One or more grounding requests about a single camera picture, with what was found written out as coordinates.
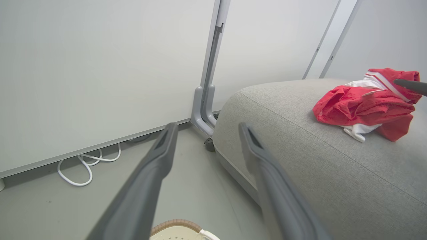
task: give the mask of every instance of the white cable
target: white cable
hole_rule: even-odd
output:
[[[94,166],[94,165],[96,165],[96,164],[98,164],[100,161],[104,161],[104,162],[113,162],[113,161],[115,161],[115,160],[117,160],[117,159],[119,159],[119,157],[120,157],[120,155],[121,155],[121,153],[122,153],[122,149],[121,149],[121,147],[120,147],[120,143],[117,143],[117,147],[119,148],[119,152],[118,152],[118,154],[117,154],[117,157],[116,158],[114,158],[114,159],[105,159],[105,158],[102,158],[102,150],[101,149],[98,149],[99,150],[99,157],[94,157],[94,156],[91,156],[91,155],[87,155],[87,154],[81,154],[81,155],[77,155],[77,158],[80,160],[80,162],[85,166],[85,168],[88,170],[88,172],[89,172],[89,180],[87,181],[87,182],[85,182],[85,183],[77,183],[77,182],[73,182],[73,181],[71,181],[70,179],[68,179],[62,172],[61,172],[61,164],[62,164],[62,162],[64,161],[64,159],[62,159],[61,161],[59,161],[59,163],[58,163],[58,168],[57,168],[57,170],[58,170],[58,174],[65,180],[65,181],[67,181],[69,184],[71,184],[71,185],[74,185],[74,186],[78,186],[78,187],[82,187],[82,186],[86,186],[86,185],[88,185],[91,181],[92,181],[92,179],[93,179],[93,175],[92,175],[92,171],[91,171],[91,168],[90,168],[90,166]],[[90,164],[88,164],[88,163],[86,163],[84,160],[83,160],[83,157],[88,157],[88,158],[91,158],[91,159],[95,159],[96,161],[95,162],[93,162],[93,163],[90,163]]]

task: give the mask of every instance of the gray sofa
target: gray sofa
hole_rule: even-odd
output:
[[[335,239],[427,239],[426,116],[393,143],[365,134],[360,143],[318,123],[315,103],[350,81],[311,79],[256,85],[224,105],[213,135],[219,160],[257,202],[238,124],[251,124]]]

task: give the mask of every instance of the red towel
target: red towel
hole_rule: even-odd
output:
[[[368,126],[383,124],[376,129],[392,142],[409,131],[421,95],[393,83],[395,78],[419,82],[418,72],[394,71],[393,69],[369,69],[365,77],[375,78],[384,86],[383,91],[363,96],[377,88],[338,86],[324,95],[314,106],[313,113],[322,123],[352,126],[356,123]]]

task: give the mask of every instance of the concrete floor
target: concrete floor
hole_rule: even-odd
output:
[[[206,137],[190,123],[179,129],[173,167],[163,180],[153,225],[186,219],[221,240],[266,239],[261,209],[222,168],[215,153],[204,149]],[[84,239],[157,136],[121,143],[121,157],[93,166],[94,178],[85,187],[65,182],[56,172],[57,163],[5,178],[0,238]],[[117,146],[103,152],[114,158]],[[65,160],[61,169],[73,181],[88,179],[77,157]]]

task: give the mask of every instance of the white panel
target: white panel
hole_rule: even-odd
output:
[[[213,110],[244,87],[301,79],[337,3],[232,0],[213,76]]]
[[[341,36],[342,31],[353,11],[354,5],[357,0],[341,0],[338,9],[336,10],[335,16],[330,23],[329,29],[326,32],[325,38],[323,39],[322,45],[317,52],[316,58],[311,65],[310,70],[306,76],[306,79],[319,78],[326,63],[331,57],[331,53]]]
[[[427,1],[362,0],[325,78],[362,80],[369,68],[427,73]],[[415,107],[427,112],[426,98]]]
[[[190,118],[214,0],[2,0],[0,173]]]

